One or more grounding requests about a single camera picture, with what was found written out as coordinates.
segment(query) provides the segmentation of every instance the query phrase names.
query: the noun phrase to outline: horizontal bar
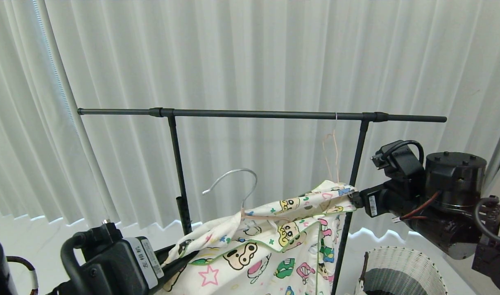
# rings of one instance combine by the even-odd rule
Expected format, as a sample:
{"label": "horizontal bar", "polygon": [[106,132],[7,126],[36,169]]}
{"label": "horizontal bar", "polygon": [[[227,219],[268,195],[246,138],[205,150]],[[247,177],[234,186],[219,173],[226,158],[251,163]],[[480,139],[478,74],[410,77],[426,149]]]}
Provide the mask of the horizontal bar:
{"label": "horizontal bar", "polygon": [[413,121],[446,122],[445,116],[392,115],[383,112],[335,113],[335,112],[285,112],[285,111],[235,111],[235,110],[179,110],[165,108],[151,109],[78,109],[80,115],[150,115],[150,116],[199,116],[223,118],[270,118],[270,119],[315,119],[315,120],[367,120],[370,122]]}

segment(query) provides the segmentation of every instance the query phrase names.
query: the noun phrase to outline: clothes hanger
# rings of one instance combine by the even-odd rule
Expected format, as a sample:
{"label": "clothes hanger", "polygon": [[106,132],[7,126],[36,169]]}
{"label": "clothes hanger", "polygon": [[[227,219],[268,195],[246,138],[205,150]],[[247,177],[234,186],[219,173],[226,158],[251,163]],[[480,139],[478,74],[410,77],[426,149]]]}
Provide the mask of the clothes hanger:
{"label": "clothes hanger", "polygon": [[235,173],[235,172],[242,172],[242,171],[246,171],[246,172],[250,172],[252,175],[253,175],[253,179],[254,179],[254,182],[253,182],[253,187],[251,188],[251,191],[246,194],[246,196],[242,199],[242,203],[241,203],[241,208],[244,209],[244,202],[246,201],[246,199],[248,199],[249,196],[252,195],[253,191],[255,191],[255,188],[257,187],[257,174],[253,171],[253,170],[250,170],[248,168],[239,168],[239,169],[233,169],[233,170],[230,170],[228,172],[226,172],[225,174],[222,174],[222,176],[220,176],[213,184],[212,186],[210,186],[209,189],[203,191],[203,196],[209,192],[212,191],[212,189],[219,183],[219,181],[221,181],[224,177],[232,174],[232,173]]}

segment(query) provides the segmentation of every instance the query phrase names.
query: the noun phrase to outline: pink star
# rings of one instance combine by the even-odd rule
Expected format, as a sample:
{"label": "pink star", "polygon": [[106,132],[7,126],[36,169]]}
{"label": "pink star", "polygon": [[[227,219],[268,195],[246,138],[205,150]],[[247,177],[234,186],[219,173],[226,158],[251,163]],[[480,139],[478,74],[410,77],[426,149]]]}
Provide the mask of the pink star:
{"label": "pink star", "polygon": [[219,272],[218,269],[212,269],[211,265],[208,265],[208,269],[206,271],[200,271],[199,275],[203,277],[203,284],[201,284],[201,287],[206,286],[207,284],[214,284],[218,285],[217,282],[217,273]]}

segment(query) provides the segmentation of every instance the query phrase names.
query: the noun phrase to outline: vertical pole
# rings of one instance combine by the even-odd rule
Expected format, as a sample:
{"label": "vertical pole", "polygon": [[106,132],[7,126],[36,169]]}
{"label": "vertical pole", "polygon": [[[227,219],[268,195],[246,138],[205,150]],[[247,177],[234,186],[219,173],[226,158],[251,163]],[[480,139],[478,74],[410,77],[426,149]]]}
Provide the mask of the vertical pole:
{"label": "vertical pole", "polygon": [[[364,140],[366,138],[366,132],[368,131],[368,124],[370,121],[362,120],[359,132],[359,138],[357,140],[357,148],[355,149],[355,157],[353,158],[353,166],[351,169],[350,185],[355,185],[357,180],[357,172],[359,172],[359,164],[361,162],[362,149],[364,148]],[[351,223],[351,212],[346,213],[345,224],[343,227],[343,232],[341,233],[341,241],[339,243],[339,252],[337,254],[337,263],[335,265],[334,272],[334,284],[332,285],[332,295],[335,295],[337,291],[337,283],[339,282],[339,275],[341,273],[341,267],[343,266],[343,258],[345,255],[346,241],[348,240],[348,232],[350,230]]]}
{"label": "vertical pole", "polygon": [[192,222],[190,220],[190,210],[188,209],[188,198],[186,196],[186,186],[184,185],[183,164],[181,161],[181,150],[179,149],[179,138],[177,137],[177,124],[173,114],[168,116],[168,125],[172,136],[173,155],[175,157],[175,166],[177,166],[177,178],[179,179],[179,188],[181,195],[177,197],[177,208],[181,217],[181,224],[184,235],[192,232]]}

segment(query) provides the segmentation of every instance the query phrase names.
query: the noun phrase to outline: beige wall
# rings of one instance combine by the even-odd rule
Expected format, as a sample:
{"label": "beige wall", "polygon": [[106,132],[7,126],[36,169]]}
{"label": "beige wall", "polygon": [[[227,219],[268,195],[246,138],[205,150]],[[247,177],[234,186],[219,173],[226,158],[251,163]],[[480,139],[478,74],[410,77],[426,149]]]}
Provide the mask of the beige wall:
{"label": "beige wall", "polygon": [[[500,199],[500,171],[489,187],[489,192],[484,194],[484,196],[488,195],[496,195]],[[481,295],[500,295],[500,290],[494,286],[490,278],[471,269],[473,257],[465,260],[453,260],[448,257],[447,260],[477,293]]]}

